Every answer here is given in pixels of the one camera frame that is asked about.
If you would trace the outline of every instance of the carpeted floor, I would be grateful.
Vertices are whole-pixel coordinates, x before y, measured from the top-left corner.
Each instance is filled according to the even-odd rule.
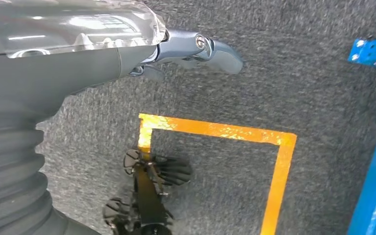
[[[111,234],[103,203],[126,194],[122,156],[139,113],[298,136],[276,234],[344,234],[376,144],[376,69],[349,64],[355,38],[376,36],[376,0],[148,0],[168,27],[235,47],[239,75],[164,67],[165,82],[125,78],[68,97],[41,123],[56,208]],[[260,232],[278,148],[166,131],[153,151],[188,158],[193,180],[166,205],[176,235]]]

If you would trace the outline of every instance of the yellow tape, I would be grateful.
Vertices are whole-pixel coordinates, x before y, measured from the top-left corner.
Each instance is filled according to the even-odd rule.
[[[296,144],[297,136],[295,134],[149,114],[139,114],[139,118],[141,127],[138,146],[141,151],[146,153],[150,153],[153,129],[278,145],[279,151],[260,232],[261,235],[275,234]]]

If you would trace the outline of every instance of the transparent plastic cover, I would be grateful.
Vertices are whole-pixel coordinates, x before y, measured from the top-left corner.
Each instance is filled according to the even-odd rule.
[[[132,0],[0,0],[0,54],[10,58],[156,45],[165,24]]]

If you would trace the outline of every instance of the floor marking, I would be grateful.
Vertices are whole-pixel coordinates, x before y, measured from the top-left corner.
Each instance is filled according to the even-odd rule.
[[[260,235],[275,234],[296,144],[297,136],[295,134],[149,114],[139,114],[139,118],[141,119],[141,126],[138,147],[146,153],[149,153],[151,149],[153,129],[278,145],[279,151],[260,232]]]

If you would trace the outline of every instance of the robotic hand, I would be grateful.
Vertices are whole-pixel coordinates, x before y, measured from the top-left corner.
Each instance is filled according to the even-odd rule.
[[[145,74],[160,80],[165,75],[153,65],[170,62],[185,69],[204,65],[229,74],[237,74],[243,67],[241,57],[227,44],[198,32],[167,29],[164,40],[157,45],[154,53],[143,60],[129,75]]]
[[[169,62],[230,74],[243,65],[228,45],[166,28],[140,2],[0,0],[0,235],[99,234],[53,208],[47,178],[39,172],[44,156],[34,149],[44,134],[35,126],[55,115],[70,94],[128,75],[163,79],[155,65]],[[163,185],[175,180],[161,168],[173,160],[136,159],[129,204],[137,209],[131,210],[136,220],[129,224],[116,215],[107,222],[127,227],[122,234],[168,235],[168,213],[157,200],[163,192],[154,184],[161,184],[155,174],[163,176]]]

